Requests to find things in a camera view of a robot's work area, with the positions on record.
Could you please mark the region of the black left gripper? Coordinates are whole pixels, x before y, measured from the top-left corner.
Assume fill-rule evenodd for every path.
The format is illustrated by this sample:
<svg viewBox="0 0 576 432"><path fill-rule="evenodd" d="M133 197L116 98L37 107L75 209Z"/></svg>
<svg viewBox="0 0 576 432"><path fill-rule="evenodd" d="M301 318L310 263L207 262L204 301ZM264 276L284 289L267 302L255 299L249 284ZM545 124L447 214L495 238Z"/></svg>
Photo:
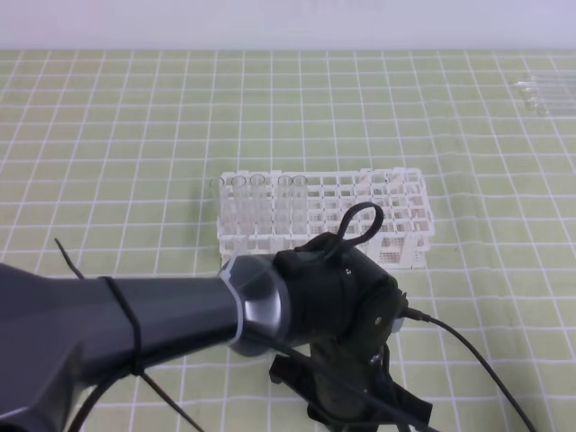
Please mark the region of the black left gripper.
<svg viewBox="0 0 576 432"><path fill-rule="evenodd" d="M279 252L274 268L291 308L288 345L307 344L310 364L277 355L269 370L330 431L406 431L428 425L432 405L391 377L387 339L408 307L397 281L359 250L324 233Z"/></svg>

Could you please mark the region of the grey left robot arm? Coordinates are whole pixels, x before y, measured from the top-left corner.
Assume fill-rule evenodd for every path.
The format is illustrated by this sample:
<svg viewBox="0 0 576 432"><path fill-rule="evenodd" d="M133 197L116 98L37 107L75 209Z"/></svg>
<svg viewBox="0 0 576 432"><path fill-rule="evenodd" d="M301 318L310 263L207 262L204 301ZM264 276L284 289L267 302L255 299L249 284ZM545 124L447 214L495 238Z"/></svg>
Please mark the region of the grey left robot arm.
<svg viewBox="0 0 576 432"><path fill-rule="evenodd" d="M386 345L407 309L396 280L324 233L239 256L208 278L55 279L1 268L1 428L78 430L115 382L217 345L273 349L272 382L332 431L428 429L432 407L395 383Z"/></svg>

